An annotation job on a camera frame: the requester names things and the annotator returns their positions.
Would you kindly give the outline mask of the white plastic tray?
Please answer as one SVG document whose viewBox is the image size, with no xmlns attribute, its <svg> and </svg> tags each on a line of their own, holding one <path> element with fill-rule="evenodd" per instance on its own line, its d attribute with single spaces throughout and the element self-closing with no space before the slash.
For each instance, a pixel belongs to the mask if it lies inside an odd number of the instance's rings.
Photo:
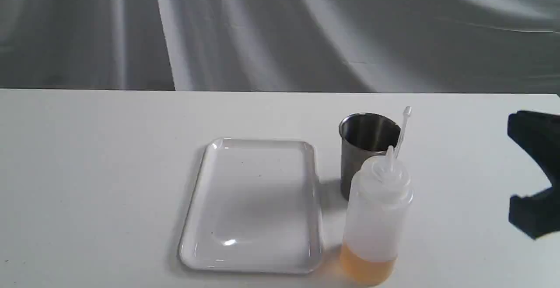
<svg viewBox="0 0 560 288">
<path fill-rule="evenodd" d="M 315 149 L 219 138 L 204 151 L 179 258 L 192 270 L 310 274 L 323 258 Z"/>
</svg>

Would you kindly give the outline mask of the stainless steel cup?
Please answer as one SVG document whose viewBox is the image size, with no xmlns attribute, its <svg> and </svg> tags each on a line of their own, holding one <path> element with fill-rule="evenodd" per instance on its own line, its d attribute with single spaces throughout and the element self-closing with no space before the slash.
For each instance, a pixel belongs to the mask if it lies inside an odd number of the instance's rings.
<svg viewBox="0 0 560 288">
<path fill-rule="evenodd" d="M 384 115 L 361 112 L 344 118 L 338 131 L 341 138 L 340 192 L 348 201 L 353 176 L 368 158 L 385 155 L 389 146 L 396 146 L 401 128 Z"/>
</svg>

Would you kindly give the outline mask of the translucent squeeze bottle amber liquid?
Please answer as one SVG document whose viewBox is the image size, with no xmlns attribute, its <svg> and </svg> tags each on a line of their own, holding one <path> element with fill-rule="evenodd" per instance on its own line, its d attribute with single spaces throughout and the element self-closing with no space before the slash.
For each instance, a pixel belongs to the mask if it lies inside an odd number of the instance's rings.
<svg viewBox="0 0 560 288">
<path fill-rule="evenodd" d="M 385 282 L 398 257 L 413 201 L 411 176 L 399 159 L 411 111 L 407 106 L 402 113 L 396 146 L 368 158 L 352 178 L 339 258 L 344 272 L 362 286 Z"/>
</svg>

